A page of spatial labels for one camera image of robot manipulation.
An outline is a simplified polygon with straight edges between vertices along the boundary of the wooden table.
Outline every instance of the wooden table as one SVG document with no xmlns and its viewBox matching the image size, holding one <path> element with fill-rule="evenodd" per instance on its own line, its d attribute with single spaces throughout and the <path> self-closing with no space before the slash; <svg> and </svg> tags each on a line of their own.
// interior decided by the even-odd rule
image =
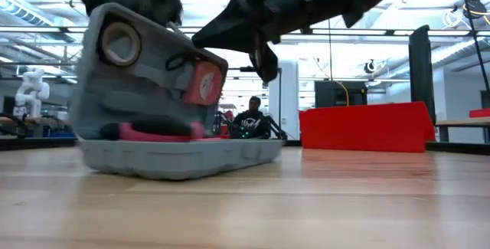
<svg viewBox="0 0 490 249">
<path fill-rule="evenodd" d="M 436 123 L 439 128 L 439 139 L 441 142 L 449 142 L 450 127 L 478 127 L 490 128 L 490 117 L 468 118 L 464 120 L 445 120 Z"/>
<path fill-rule="evenodd" d="M 490 158 L 284 149 L 191 182 L 98 175 L 78 149 L 0 152 L 5 249 L 488 249 Z"/>
</svg>

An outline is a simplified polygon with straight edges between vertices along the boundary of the man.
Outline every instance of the man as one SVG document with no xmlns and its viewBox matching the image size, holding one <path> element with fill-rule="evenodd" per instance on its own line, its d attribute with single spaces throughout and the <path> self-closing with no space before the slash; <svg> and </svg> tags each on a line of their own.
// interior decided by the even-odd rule
<svg viewBox="0 0 490 249">
<path fill-rule="evenodd" d="M 248 138 L 263 137 L 264 139 L 268 139 L 270 132 L 267 121 L 261 120 L 257 125 L 257 120 L 263 116 L 262 112 L 259 111 L 259 107 L 260 98 L 255 96 L 251 97 L 248 110 L 238 114 L 237 117 L 235 117 L 233 126 L 235 128 L 243 127 L 244 129 L 249 130 L 250 135 Z"/>
</svg>

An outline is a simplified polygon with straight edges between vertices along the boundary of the humanoid robot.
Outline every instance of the humanoid robot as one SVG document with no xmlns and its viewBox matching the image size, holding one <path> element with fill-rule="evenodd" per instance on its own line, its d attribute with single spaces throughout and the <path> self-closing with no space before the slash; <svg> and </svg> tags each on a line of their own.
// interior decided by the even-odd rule
<svg viewBox="0 0 490 249">
<path fill-rule="evenodd" d="M 43 81 L 43 75 L 42 68 L 28 68 L 28 71 L 22 74 L 22 84 L 15 94 L 14 116 L 41 116 L 41 101 L 49 98 L 50 93 L 49 84 Z"/>
</svg>

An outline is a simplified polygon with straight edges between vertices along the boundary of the white column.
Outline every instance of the white column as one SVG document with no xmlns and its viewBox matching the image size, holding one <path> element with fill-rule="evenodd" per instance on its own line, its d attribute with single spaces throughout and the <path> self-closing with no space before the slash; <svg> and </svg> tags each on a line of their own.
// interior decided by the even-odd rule
<svg viewBox="0 0 490 249">
<path fill-rule="evenodd" d="M 288 139 L 299 139 L 299 79 L 298 63 L 279 60 L 282 73 L 269 83 L 269 114 L 288 133 Z M 281 77 L 281 106 L 279 106 L 279 78 Z"/>
</svg>

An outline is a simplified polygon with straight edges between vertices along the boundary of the ceiling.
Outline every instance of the ceiling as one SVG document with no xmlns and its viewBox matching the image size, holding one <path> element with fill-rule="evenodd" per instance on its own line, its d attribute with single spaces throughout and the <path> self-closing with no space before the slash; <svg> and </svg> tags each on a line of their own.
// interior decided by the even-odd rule
<svg viewBox="0 0 490 249">
<path fill-rule="evenodd" d="M 85 8 L 80 0 L 11 0 L 26 7 L 26 9 L 44 18 L 46 22 L 56 26 L 86 26 L 88 22 Z M 74 7 L 70 7 L 68 2 L 72 1 Z M 182 0 L 184 4 L 183 25 L 185 27 L 199 28 L 207 24 L 212 18 L 218 15 L 229 0 Z M 490 0 L 481 0 L 488 4 Z M 462 0 L 383 0 L 376 8 L 367 12 L 365 16 L 353 27 L 355 29 L 416 29 L 421 25 L 429 25 L 432 30 L 458 29 L 467 30 L 467 22 L 459 20 L 455 14 L 450 13 L 454 4 L 461 4 Z M 16 18 L 6 12 L 0 12 L 0 25 L 21 26 L 28 25 L 27 22 Z M 345 24 L 340 17 L 330 20 L 332 28 L 345 28 Z M 478 29 L 489 29 L 490 23 L 485 18 L 475 20 Z M 315 28 L 327 28 L 328 21 L 314 25 Z M 16 51 L 30 53 L 27 60 L 33 61 L 39 58 L 43 61 L 56 61 L 64 58 L 65 55 L 71 57 L 72 61 L 77 59 L 81 47 L 81 35 L 72 35 L 74 42 L 67 43 L 59 38 L 40 37 L 32 34 L 15 34 L 24 42 L 33 44 L 37 48 L 52 53 L 47 56 L 37 51 L 16 46 Z M 448 47 L 462 41 L 462 38 L 431 38 L 433 46 Z M 8 50 L 11 41 L 0 37 L 0 54 L 3 50 Z M 228 60 L 231 67 L 242 67 L 250 65 L 246 54 L 225 50 L 213 50 L 214 53 Z M 395 37 L 362 37 L 362 36 L 332 36 L 332 45 L 328 44 L 325 36 L 290 36 L 284 37 L 283 43 L 273 45 L 273 50 L 280 59 L 293 59 L 299 63 L 299 76 L 325 77 L 330 74 L 330 64 L 332 64 L 333 77 L 351 78 L 365 77 L 363 66 L 369 60 L 382 63 L 390 57 L 405 57 L 408 55 L 407 38 Z M 20 55 L 8 56 L 9 60 L 20 61 Z M 474 62 L 475 57 L 465 57 L 465 61 Z M 477 74 L 476 69 L 468 69 L 461 74 Z M 240 73 L 232 70 L 229 77 L 255 77 L 254 74 Z M 301 106 L 311 106 L 314 101 L 312 95 L 312 80 L 301 80 L 303 95 L 300 98 Z M 227 101 L 238 106 L 246 105 L 248 96 L 266 94 L 262 89 L 262 82 L 258 80 L 228 80 L 225 89 L 225 96 L 228 94 Z"/>
</svg>

